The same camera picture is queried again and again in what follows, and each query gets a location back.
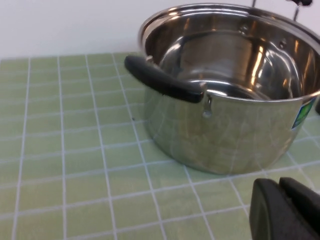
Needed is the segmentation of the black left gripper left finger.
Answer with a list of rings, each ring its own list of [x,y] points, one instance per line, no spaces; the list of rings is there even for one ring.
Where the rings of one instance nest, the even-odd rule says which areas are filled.
[[[320,215],[301,215],[279,181],[257,178],[253,182],[249,211],[252,239],[318,240]]]

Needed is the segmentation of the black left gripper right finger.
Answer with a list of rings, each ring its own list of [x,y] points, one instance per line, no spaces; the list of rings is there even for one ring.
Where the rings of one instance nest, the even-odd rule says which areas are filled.
[[[303,216],[320,215],[320,195],[291,177],[281,177],[280,188]]]

